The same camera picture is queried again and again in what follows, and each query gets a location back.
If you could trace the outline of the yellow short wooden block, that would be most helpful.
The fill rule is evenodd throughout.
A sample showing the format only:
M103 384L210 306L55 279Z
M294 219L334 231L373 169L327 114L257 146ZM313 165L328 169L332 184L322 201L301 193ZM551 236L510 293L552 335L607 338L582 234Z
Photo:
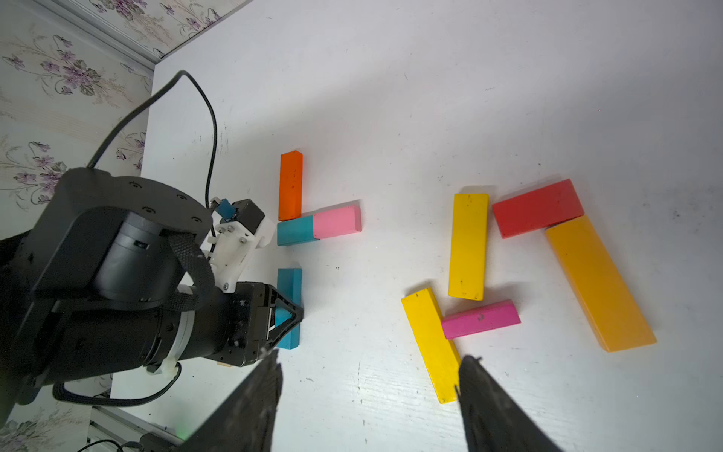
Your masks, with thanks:
M485 193L454 197L449 297L484 299L489 201Z

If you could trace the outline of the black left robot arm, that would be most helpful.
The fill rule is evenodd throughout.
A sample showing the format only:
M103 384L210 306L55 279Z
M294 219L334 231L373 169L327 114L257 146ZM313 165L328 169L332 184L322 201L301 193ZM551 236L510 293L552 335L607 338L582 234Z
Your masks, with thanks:
M175 383L183 361L243 367L303 310L242 273L273 236L251 200L203 206L140 177L71 169L36 225L1 243L1 414L41 388L136 368Z

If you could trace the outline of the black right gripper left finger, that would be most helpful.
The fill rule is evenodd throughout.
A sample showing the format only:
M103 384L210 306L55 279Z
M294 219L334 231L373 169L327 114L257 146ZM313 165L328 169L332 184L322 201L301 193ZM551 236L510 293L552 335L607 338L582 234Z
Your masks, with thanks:
M282 367L272 350L181 451L269 451L282 394Z

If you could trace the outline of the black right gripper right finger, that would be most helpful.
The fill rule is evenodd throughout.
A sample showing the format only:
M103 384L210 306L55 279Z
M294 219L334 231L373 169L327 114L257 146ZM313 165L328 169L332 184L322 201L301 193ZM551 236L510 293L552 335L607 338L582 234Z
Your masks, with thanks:
M456 393L470 451L559 451L480 359L462 358Z

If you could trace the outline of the light pink wooden block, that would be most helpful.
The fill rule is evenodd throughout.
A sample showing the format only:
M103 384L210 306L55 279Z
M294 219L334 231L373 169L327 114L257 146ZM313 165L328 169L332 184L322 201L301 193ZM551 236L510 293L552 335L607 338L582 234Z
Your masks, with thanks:
M314 238L318 240L363 231L359 205L349 205L317 213L314 215L313 222Z

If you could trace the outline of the yellow long wooden block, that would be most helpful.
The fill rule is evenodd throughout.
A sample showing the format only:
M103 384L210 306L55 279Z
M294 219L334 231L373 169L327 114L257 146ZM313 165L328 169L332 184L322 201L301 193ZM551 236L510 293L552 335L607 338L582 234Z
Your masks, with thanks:
M427 287L410 294L401 303L438 401L456 401L461 358L455 344L444 335L441 311L432 289Z

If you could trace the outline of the orange wooden block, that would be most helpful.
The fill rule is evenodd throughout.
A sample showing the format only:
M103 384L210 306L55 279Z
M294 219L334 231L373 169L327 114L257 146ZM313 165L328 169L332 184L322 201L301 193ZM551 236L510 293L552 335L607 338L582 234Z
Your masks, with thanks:
M303 154L299 151L281 155L278 220L295 220L301 216L303 192Z

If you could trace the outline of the red wooden block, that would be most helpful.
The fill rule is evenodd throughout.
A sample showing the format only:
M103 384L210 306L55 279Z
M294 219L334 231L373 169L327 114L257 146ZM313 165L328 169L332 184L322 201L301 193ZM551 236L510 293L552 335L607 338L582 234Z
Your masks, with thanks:
M585 215L574 184L566 179L493 205L502 239L517 237Z

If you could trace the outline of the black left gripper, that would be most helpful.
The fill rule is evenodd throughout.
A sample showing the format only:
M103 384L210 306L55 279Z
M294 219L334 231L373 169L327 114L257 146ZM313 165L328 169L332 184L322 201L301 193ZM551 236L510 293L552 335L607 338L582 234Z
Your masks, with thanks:
M217 354L217 361L224 365L256 363L263 348L277 348L303 320L304 309L286 299L271 284L241 282L229 300L228 327ZM279 325L276 324L277 309L288 314Z

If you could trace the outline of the magenta wooden block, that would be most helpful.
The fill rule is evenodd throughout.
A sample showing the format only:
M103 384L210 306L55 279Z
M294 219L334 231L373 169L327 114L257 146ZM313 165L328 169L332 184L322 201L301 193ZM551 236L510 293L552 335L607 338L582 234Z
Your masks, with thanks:
M513 301L508 299L447 316L442 320L442 330L445 338L452 340L521 323Z

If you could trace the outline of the amber long wooden block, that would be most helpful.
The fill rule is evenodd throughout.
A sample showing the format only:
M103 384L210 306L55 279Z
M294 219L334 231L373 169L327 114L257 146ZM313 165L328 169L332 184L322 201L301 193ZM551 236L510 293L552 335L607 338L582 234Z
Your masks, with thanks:
M657 342L589 217L556 225L545 235L605 351L631 350Z

